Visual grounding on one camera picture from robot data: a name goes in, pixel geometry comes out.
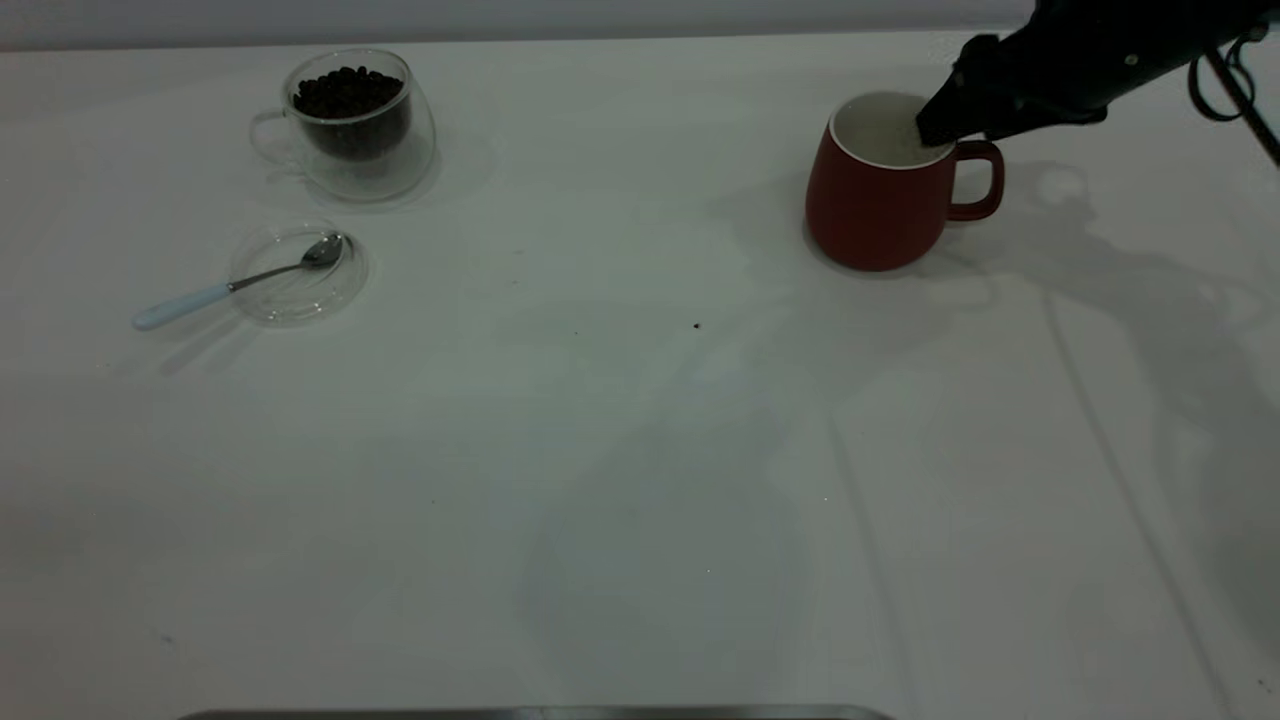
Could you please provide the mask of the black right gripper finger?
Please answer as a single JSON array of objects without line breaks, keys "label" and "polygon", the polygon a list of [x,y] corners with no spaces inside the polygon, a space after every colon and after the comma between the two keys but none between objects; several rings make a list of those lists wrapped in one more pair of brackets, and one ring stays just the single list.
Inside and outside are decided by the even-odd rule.
[{"label": "black right gripper finger", "polygon": [[927,147],[950,145],[995,126],[1004,111],[1004,91],[983,61],[956,61],[950,77],[915,118]]},{"label": "black right gripper finger", "polygon": [[1064,126],[1097,126],[1108,117],[1108,108],[1078,110],[1047,108],[1036,104],[1016,105],[1014,109],[998,113],[991,127],[986,128],[986,140],[996,142],[1038,129]]}]

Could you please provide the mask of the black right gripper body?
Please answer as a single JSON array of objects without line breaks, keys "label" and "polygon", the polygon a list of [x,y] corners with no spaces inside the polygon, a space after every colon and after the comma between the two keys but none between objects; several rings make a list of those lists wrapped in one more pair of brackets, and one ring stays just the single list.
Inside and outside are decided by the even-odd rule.
[{"label": "black right gripper body", "polygon": [[1014,33],[972,38],[950,83],[996,108],[1100,109],[1161,76],[1152,13],[1147,1],[1038,1]]}]

